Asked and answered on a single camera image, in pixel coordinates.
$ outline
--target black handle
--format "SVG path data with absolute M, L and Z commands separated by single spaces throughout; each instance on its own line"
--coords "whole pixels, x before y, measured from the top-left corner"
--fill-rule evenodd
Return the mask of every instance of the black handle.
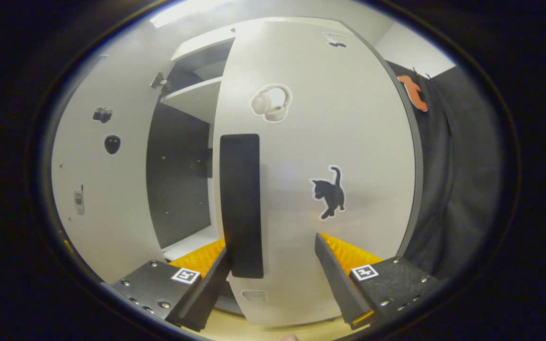
M 220 137 L 220 207 L 234 277 L 263 278 L 258 134 Z

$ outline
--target black cat sticker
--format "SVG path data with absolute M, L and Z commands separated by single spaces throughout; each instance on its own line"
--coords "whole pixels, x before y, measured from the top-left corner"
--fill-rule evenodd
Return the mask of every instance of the black cat sticker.
M 340 186 L 340 167 L 332 165 L 329 166 L 329 169 L 335 173 L 332 182 L 327 179 L 310 179 L 311 183 L 314 185 L 313 199 L 324 201 L 326 204 L 326 210 L 323 211 L 319 217 L 321 222 L 328 218 L 334 218 L 336 216 L 336 209 L 338 209 L 339 212 L 345 211 L 345 191 L 342 186 Z

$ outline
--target wooden floor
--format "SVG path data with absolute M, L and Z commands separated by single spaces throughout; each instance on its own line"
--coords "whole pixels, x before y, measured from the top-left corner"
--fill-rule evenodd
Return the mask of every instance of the wooden floor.
M 352 331 L 340 316 L 333 321 L 297 326 L 264 327 L 254 326 L 247 323 L 243 317 L 214 309 L 208 319 L 206 328 L 196 334 L 215 341 L 279 341 L 288 334 L 296 335 L 299 341 L 328 341 L 352 334 L 358 330 Z

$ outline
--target white cabinet door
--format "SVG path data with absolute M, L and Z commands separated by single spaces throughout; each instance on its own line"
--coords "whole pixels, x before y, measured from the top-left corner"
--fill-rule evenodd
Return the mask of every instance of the white cabinet door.
M 267 84 L 284 84 L 292 93 L 282 121 L 267 122 L 252 110 L 253 95 Z M 415 153 L 407 111 L 385 67 L 346 32 L 296 22 L 237 26 L 214 128 L 219 233 L 218 151 L 225 134 L 260 136 L 264 278 L 229 276 L 247 320 L 271 326 L 340 315 L 314 252 L 316 233 L 382 259 L 393 257 L 418 192 L 420 152 Z M 345 210 L 338 207 L 322 220 L 326 205 L 314 199 L 312 179 L 334 183 L 332 165 L 342 173 Z M 245 290 L 264 291 L 266 298 L 242 295 Z

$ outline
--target black fabric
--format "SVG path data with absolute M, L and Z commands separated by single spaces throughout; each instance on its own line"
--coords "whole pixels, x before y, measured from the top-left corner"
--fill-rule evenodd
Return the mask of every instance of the black fabric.
M 388 64 L 420 87 L 428 107 L 422 112 L 412 104 L 422 145 L 423 190 L 404 257 L 433 276 L 449 278 L 483 241 L 500 196 L 494 108 L 457 67 L 430 80 Z

